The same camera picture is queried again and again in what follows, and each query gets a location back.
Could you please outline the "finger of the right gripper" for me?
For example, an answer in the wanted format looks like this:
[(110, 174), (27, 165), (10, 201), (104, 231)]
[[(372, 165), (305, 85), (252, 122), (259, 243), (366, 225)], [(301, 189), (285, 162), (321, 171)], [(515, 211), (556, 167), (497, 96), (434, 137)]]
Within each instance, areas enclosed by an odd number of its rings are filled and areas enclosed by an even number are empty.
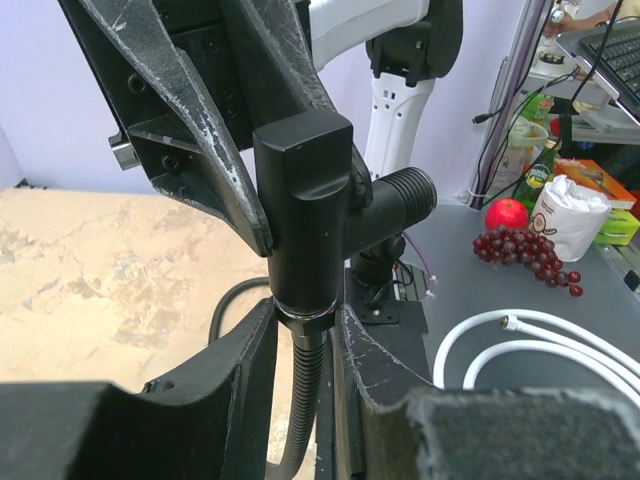
[(110, 147), (160, 194), (223, 220), (259, 256), (273, 248), (241, 158), (249, 111), (216, 1), (63, 1), (113, 115)]
[(245, 103), (243, 135), (307, 111), (336, 107), (318, 77), (294, 1), (226, 1), (231, 71)]

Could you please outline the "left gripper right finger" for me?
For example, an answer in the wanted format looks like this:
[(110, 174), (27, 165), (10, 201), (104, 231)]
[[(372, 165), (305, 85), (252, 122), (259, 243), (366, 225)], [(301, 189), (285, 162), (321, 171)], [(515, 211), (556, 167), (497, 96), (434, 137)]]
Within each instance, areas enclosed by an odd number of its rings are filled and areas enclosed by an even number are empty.
[[(463, 323), (497, 321), (522, 333), (493, 345), (467, 368), (462, 386), (444, 386), (452, 330), (431, 380), (371, 337), (351, 307), (333, 333), (333, 466), (337, 479), (635, 479), (639, 475), (639, 366), (590, 332), (552, 315), (500, 310)], [(544, 352), (585, 367), (603, 388), (479, 391), (493, 359)]]

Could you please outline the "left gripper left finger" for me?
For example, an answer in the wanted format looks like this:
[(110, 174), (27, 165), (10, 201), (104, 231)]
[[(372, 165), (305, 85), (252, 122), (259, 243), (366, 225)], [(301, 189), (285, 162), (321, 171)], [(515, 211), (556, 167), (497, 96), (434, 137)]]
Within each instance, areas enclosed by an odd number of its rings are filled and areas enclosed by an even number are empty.
[(1, 388), (5, 479), (261, 479), (277, 325), (260, 301), (139, 393), (108, 382)]

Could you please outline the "black angle valve fitting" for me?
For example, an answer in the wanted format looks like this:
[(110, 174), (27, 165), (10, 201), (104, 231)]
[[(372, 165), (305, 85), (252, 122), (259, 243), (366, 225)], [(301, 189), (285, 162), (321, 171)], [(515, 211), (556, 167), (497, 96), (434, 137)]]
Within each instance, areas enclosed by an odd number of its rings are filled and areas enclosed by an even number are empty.
[(308, 111), (264, 125), (253, 134), (259, 200), (274, 247), (270, 288), (279, 320), (315, 328), (332, 317), (344, 262), (426, 219), (436, 187), (407, 167), (372, 184), (363, 212), (351, 205), (352, 124), (332, 111)]

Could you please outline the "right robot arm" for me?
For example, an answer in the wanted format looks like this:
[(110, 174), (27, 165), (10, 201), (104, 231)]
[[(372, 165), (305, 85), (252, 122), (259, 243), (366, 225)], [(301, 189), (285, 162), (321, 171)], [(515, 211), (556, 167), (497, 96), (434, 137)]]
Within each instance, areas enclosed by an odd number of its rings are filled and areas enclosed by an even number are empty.
[(273, 295), (332, 300), (349, 257), (436, 204), (408, 161), (458, 1), (64, 1), (120, 160), (225, 221)]

